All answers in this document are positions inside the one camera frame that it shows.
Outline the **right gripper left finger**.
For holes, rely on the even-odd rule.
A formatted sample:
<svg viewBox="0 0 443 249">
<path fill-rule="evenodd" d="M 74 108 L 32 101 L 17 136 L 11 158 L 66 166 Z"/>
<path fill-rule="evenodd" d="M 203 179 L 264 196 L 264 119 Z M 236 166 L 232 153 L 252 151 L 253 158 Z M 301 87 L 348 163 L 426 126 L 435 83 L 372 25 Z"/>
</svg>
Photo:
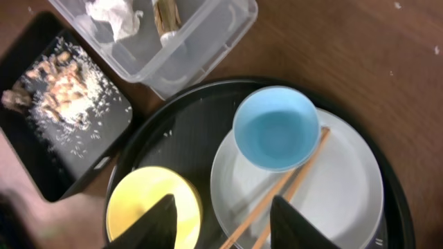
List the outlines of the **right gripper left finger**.
<svg viewBox="0 0 443 249">
<path fill-rule="evenodd" d="M 105 249 L 173 249 L 177 237 L 177 207 L 166 194 Z"/>
</svg>

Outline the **yellow bowl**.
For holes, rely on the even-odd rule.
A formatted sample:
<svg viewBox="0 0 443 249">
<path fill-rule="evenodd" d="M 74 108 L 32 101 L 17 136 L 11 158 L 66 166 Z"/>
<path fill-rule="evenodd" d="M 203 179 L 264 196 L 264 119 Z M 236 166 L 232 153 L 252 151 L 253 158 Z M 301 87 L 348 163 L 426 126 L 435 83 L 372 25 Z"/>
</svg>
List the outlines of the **yellow bowl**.
<svg viewBox="0 0 443 249">
<path fill-rule="evenodd" d="M 105 218 L 110 241 L 117 239 L 166 194 L 177 206 L 177 237 L 174 247 L 193 249 L 203 218 L 201 198 L 194 185 L 171 169 L 147 166 L 134 170 L 112 192 Z"/>
</svg>

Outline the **gold snack wrapper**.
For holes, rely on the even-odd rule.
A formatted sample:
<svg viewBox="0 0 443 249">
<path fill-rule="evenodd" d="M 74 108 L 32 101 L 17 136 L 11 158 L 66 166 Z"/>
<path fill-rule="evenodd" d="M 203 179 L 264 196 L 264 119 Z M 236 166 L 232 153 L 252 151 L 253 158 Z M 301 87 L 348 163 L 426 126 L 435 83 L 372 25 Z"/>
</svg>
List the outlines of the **gold snack wrapper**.
<svg viewBox="0 0 443 249">
<path fill-rule="evenodd" d="M 162 47 L 166 47 L 181 27 L 181 19 L 175 0 L 152 0 L 154 23 Z"/>
</svg>

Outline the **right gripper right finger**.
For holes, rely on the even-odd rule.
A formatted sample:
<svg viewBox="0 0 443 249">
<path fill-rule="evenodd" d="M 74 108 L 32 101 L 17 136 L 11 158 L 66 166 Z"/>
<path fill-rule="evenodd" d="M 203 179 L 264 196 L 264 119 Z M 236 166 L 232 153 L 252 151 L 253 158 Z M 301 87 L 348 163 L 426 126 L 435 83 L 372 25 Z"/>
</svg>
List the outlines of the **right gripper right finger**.
<svg viewBox="0 0 443 249">
<path fill-rule="evenodd" d="M 271 204 L 272 249 L 338 249 L 281 196 Z"/>
</svg>

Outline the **blue cup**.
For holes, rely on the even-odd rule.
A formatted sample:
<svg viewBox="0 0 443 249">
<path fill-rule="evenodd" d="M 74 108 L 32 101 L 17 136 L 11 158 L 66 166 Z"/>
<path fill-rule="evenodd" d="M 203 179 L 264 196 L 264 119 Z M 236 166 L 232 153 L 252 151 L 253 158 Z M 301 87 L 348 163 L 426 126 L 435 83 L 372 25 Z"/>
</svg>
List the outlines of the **blue cup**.
<svg viewBox="0 0 443 249">
<path fill-rule="evenodd" d="M 248 95 L 236 110 L 232 131 L 245 159 L 274 172 L 307 162 L 321 137 L 314 103 L 286 86 L 268 86 Z"/>
</svg>

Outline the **white tissue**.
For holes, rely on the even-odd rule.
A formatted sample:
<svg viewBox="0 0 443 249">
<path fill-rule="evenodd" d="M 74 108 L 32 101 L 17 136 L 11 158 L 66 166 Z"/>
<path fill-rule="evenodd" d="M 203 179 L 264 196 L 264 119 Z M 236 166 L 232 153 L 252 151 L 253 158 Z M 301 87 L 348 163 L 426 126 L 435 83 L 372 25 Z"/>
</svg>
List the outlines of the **white tissue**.
<svg viewBox="0 0 443 249">
<path fill-rule="evenodd" d="M 134 36 L 144 13 L 133 9 L 133 0 L 95 0 L 86 2 L 87 14 L 95 21 L 107 22 L 111 26 L 114 41 Z"/>
</svg>

